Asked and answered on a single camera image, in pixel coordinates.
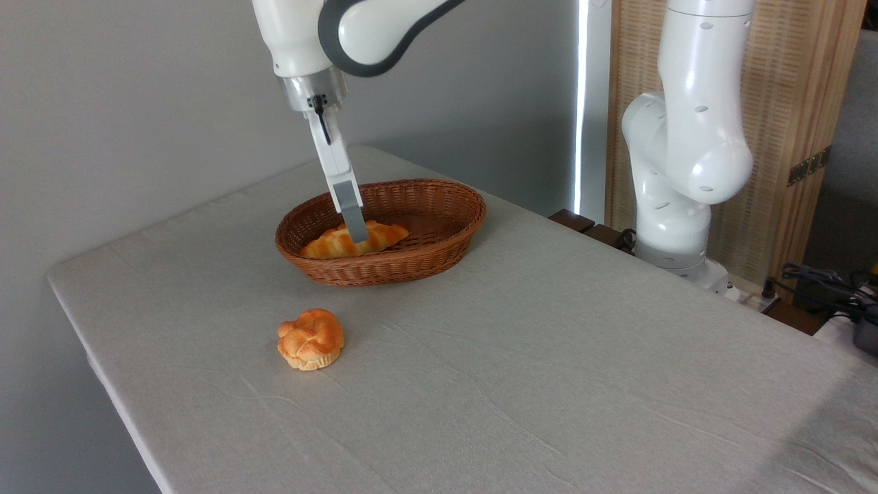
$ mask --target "wicker basket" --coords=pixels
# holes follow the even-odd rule
[[[485,220],[476,191],[447,180],[416,179],[360,186],[363,218],[398,223],[408,238],[383,252],[353,258],[311,259],[299,253],[343,223],[329,193],[293,209],[277,226],[275,244],[309,278],[335,287],[367,287],[420,280],[457,264]]]

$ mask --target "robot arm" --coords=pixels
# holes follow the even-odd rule
[[[723,293],[705,258],[711,204],[750,177],[740,77],[755,0],[669,0],[658,50],[664,92],[623,116],[637,196],[637,256]]]
[[[253,0],[287,104],[308,119],[335,210],[344,216],[354,242],[368,240],[369,235],[337,121],[348,89],[333,62],[358,76],[383,74],[418,33],[462,2]]]
[[[336,67],[371,77],[393,68],[425,27],[464,0],[330,0],[320,13],[320,44]]]

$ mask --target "croissant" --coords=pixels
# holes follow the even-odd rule
[[[335,362],[342,353],[344,332],[332,312],[307,310],[295,321],[277,328],[277,350],[290,366],[311,371]]]
[[[369,233],[369,240],[354,243],[348,227],[343,223],[337,229],[323,232],[320,238],[310,242],[300,253],[313,259],[362,256],[370,252],[381,252],[408,236],[408,230],[400,225],[383,225],[373,220],[366,222],[366,231]]]

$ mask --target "table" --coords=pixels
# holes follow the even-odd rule
[[[325,189],[311,163],[49,273],[162,491],[878,491],[860,360],[489,194],[447,272],[324,287],[273,236]],[[314,307],[347,345],[302,373],[276,329]]]

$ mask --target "wooden panel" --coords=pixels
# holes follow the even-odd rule
[[[814,112],[807,122],[806,139],[802,139],[801,150],[805,156],[813,156],[832,142],[838,113],[845,95],[847,78],[853,63],[856,41],[860,34],[859,26],[862,19],[863,5],[860,2],[846,2],[839,8],[828,5],[825,18],[830,20],[834,29],[827,29],[821,34],[820,52],[823,57],[812,66],[810,77],[820,94],[813,101]],[[820,170],[809,175],[802,182],[791,187],[796,194],[796,208],[787,216],[781,217],[780,228],[788,232],[788,236],[779,236],[783,243],[774,249],[769,272],[777,275],[785,262],[802,262],[814,211],[817,208],[817,196],[823,183],[824,171]]]
[[[823,173],[787,187],[790,168],[831,143],[865,0],[759,0],[742,69],[744,127],[754,163],[734,199],[712,208],[708,255],[761,284],[786,260],[799,260]],[[619,128],[639,94],[660,89],[656,60],[665,3],[614,6],[609,115],[607,223],[633,228],[628,150]]]

